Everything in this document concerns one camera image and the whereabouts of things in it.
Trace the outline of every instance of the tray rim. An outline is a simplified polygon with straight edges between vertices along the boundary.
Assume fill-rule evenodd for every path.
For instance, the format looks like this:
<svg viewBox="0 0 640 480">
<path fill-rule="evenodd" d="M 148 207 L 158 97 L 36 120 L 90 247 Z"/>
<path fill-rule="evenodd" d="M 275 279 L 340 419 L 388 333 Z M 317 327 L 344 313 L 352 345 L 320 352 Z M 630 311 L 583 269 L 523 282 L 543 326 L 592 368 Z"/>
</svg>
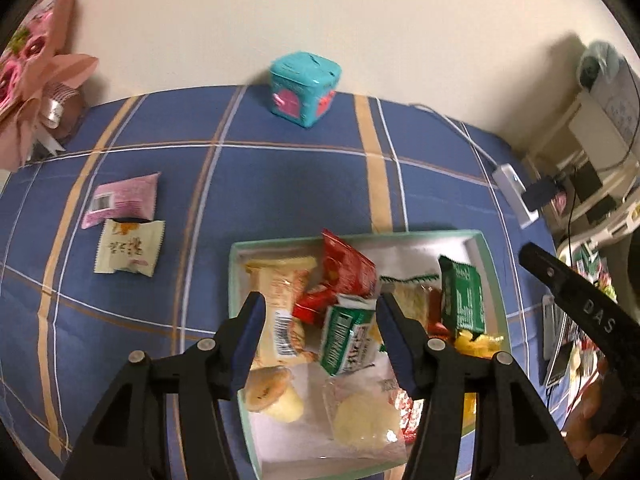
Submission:
<svg viewBox="0 0 640 480">
<path fill-rule="evenodd" d="M 480 254 L 482 263 L 484 265 L 484 271 L 486 273 L 487 280 L 489 282 L 489 289 L 491 290 L 492 298 L 494 298 L 498 332 L 504 336 L 504 341 L 502 343 L 502 350 L 511 352 L 511 340 L 509 337 L 509 326 L 508 326 L 508 320 L 507 320 L 507 313 L 504 306 L 504 299 L 502 298 L 502 291 L 500 289 L 500 284 L 498 282 L 498 275 L 495 271 L 494 258 L 491 254 L 488 244 L 486 243 L 486 239 L 484 238 L 482 231 L 477 229 L 452 229 L 452 230 L 439 230 L 439 231 L 408 231 L 408 232 L 399 232 L 399 233 L 396 233 L 396 232 L 365 233 L 365 234 L 355 234 L 355 235 L 340 235 L 340 238 L 342 238 L 347 242 L 350 242 L 351 240 L 353 241 L 369 240 L 372 238 L 436 239 L 436 238 L 452 237 L 452 236 L 457 236 L 460 238 L 462 237 L 472 238 L 478 245 L 478 252 Z M 268 240 L 251 240 L 251 241 L 233 243 L 229 251 L 229 263 L 228 263 L 228 314 L 229 314 L 229 317 L 237 316 L 239 307 L 241 306 L 241 301 L 239 301 L 239 298 L 236 298 L 237 278 L 234 271 L 234 263 L 238 257 L 238 254 L 242 250 L 260 249 L 260 248 L 266 248 L 266 247 L 268 248 L 286 247 L 295 243 L 300 243 L 300 242 L 309 243 L 309 242 L 317 242 L 320 240 L 322 240 L 321 236 L 308 236 L 308 237 L 295 237 L 295 238 L 272 238 Z M 249 421 L 249 412 L 244 407 L 244 402 L 242 402 L 242 397 L 240 392 L 238 392 L 238 394 L 236 395 L 236 400 L 238 402 L 238 410 L 240 414 L 240 421 L 242 425 L 242 434 L 244 436 L 244 443 L 246 446 L 247 453 L 249 455 L 251 466 L 254 470 L 256 478 L 258 478 L 258 480 L 262 480 L 262 469 L 260 468 L 260 462 L 257 457 L 257 452 L 255 450 L 255 443 L 251 433 L 251 422 Z M 465 436 L 466 434 L 469 434 L 474 429 L 475 429 L 474 424 L 465 426 L 462 429 L 461 437 Z M 391 463 L 391 462 L 378 463 L 370 467 L 353 469 L 348 472 L 330 475 L 330 476 L 309 478 L 308 480 L 357 480 L 359 478 L 385 472 L 387 469 L 393 468 L 398 465 L 401 465 L 401 464 Z"/>
</svg>

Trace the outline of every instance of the white power strip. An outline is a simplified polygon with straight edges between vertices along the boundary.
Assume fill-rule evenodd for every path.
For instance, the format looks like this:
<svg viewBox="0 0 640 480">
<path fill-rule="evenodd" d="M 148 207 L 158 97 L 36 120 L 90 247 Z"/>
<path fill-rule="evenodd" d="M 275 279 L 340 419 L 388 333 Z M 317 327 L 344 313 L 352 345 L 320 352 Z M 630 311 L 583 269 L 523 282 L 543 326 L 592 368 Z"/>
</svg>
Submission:
<svg viewBox="0 0 640 480">
<path fill-rule="evenodd" d="M 533 222 L 538 219 L 538 212 L 534 211 L 532 213 L 527 209 L 527 206 L 524 205 L 524 202 L 522 201 L 524 184 L 518 177 L 515 170 L 511 167 L 511 164 L 498 166 L 492 173 L 492 177 L 500 188 L 505 199 L 507 199 L 507 203 L 511 206 L 511 209 L 513 209 L 513 212 L 518 219 L 518 223 L 520 224 L 520 228 L 524 229 L 525 227 L 533 224 Z"/>
</svg>

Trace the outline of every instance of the blue tablecloth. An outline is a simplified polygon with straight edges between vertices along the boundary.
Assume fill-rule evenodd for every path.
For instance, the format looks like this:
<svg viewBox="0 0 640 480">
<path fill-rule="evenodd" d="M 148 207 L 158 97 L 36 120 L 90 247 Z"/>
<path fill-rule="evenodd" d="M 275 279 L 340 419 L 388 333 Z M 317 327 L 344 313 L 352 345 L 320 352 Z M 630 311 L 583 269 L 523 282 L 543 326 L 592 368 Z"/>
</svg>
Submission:
<svg viewBox="0 0 640 480">
<path fill-rule="evenodd" d="M 521 230 L 491 169 L 442 120 L 338 94 L 309 130 L 268 111 L 267 87 L 158 92 L 87 115 L 67 152 L 13 174 L 0 198 L 0 414 L 52 472 L 134 349 L 180 352 L 227 316 L 227 264 L 241 240 L 388 230 L 478 229 L 496 265 L 513 354 L 539 386 L 541 283 L 517 264 L 532 240 L 554 252 L 543 220 Z M 470 127 L 499 163 L 510 147 Z M 153 278 L 94 274 L 101 226 L 79 221 L 98 184 L 161 171 L 166 221 Z M 538 388 L 541 396 L 544 391 Z M 566 386 L 551 409 L 564 419 Z M 253 477 L 237 408 L 223 407 L 241 478 Z M 170 414 L 172 463 L 184 478 Z M 459 476 L 468 476 L 472 435 Z"/>
</svg>

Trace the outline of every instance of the teal cube container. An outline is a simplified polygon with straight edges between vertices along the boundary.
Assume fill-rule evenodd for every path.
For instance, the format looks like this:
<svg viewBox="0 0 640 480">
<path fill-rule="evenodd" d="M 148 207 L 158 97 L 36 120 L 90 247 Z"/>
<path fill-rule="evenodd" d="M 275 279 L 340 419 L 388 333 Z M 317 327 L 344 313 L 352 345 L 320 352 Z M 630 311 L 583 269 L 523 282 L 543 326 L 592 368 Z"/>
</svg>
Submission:
<svg viewBox="0 0 640 480">
<path fill-rule="evenodd" d="M 309 52 L 287 54 L 271 65 L 271 111 L 309 128 L 331 107 L 342 69 Z"/>
</svg>

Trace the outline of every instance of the screw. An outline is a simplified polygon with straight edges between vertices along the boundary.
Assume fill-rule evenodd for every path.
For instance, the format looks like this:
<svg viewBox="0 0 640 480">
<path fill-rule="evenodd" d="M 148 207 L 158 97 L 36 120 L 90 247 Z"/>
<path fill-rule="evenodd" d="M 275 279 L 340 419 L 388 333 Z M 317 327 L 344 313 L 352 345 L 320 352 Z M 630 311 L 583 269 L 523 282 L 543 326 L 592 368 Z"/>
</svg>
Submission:
<svg viewBox="0 0 640 480">
<path fill-rule="evenodd" d="M 512 355 L 507 352 L 498 352 L 498 355 L 495 358 L 498 359 L 498 362 L 502 365 L 508 366 L 513 363 Z"/>
<path fill-rule="evenodd" d="M 440 350 L 444 350 L 446 344 L 442 339 L 438 339 L 437 337 L 434 337 L 427 341 L 427 346 L 431 348 L 431 350 L 435 350 L 436 352 L 439 352 Z"/>
<path fill-rule="evenodd" d="M 198 341 L 198 348 L 204 352 L 213 350 L 216 347 L 216 342 L 212 338 L 207 337 Z"/>
<path fill-rule="evenodd" d="M 144 360 L 145 360 L 145 353 L 142 350 L 134 350 L 129 354 L 130 363 L 138 364 Z"/>
</svg>

